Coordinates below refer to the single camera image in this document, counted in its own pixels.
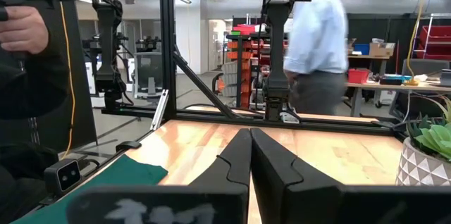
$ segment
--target white sticker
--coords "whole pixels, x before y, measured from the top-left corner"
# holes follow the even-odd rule
[[[118,209],[106,214],[105,219],[123,220],[124,224],[144,224],[143,215],[147,213],[147,207],[132,199],[121,199]],[[169,206],[154,207],[149,214],[149,220],[155,224],[213,224],[215,210],[211,204],[202,204],[189,209],[174,213]]]

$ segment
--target potted plant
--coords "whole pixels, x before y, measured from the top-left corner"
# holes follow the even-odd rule
[[[443,119],[407,123],[396,185],[451,185],[451,101],[443,97],[445,108],[426,99],[440,107]]]

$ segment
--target succulent plant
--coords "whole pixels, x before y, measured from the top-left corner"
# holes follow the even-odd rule
[[[443,111],[443,119],[422,117],[407,123],[407,132],[414,147],[430,156],[440,155],[451,161],[451,101],[447,97],[446,108],[438,101],[428,99],[437,104]]]

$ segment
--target green cloth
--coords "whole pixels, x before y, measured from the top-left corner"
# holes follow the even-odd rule
[[[15,221],[14,224],[66,224],[68,223],[66,220],[68,203],[86,189],[99,185],[157,185],[167,174],[168,171],[160,166],[141,164],[124,155],[104,172],[98,174],[86,185],[71,192],[64,199],[44,207],[34,214],[25,216]]]

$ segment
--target wooden tabletop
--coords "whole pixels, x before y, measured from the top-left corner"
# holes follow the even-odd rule
[[[204,106],[193,106],[193,107],[189,107],[188,110],[219,112],[219,110],[217,108],[204,107]],[[238,114],[252,114],[252,113],[250,113],[248,111],[241,111],[241,110],[233,110],[233,112],[238,113]],[[317,118],[317,119],[324,119],[324,120],[341,120],[341,121],[357,121],[357,122],[378,121],[375,118],[354,118],[354,117],[325,116],[325,115],[313,115],[313,114],[301,114],[301,113],[299,113],[298,116],[300,118]]]
[[[408,85],[380,85],[379,83],[347,83],[348,87],[361,87],[363,89],[385,89],[385,90],[413,90],[413,91],[431,91],[431,92],[451,92],[451,87],[435,87],[427,82],[420,82],[418,86]]]
[[[162,166],[161,185],[188,185],[204,172],[235,136],[240,125],[170,120],[126,154]],[[261,128],[310,165],[347,185],[394,185],[402,144],[392,137]],[[260,224],[253,185],[249,224]]]
[[[385,59],[391,58],[391,56],[370,56],[370,55],[352,55],[352,54],[347,55],[347,57],[348,58],[380,59],[380,60],[385,60]]]

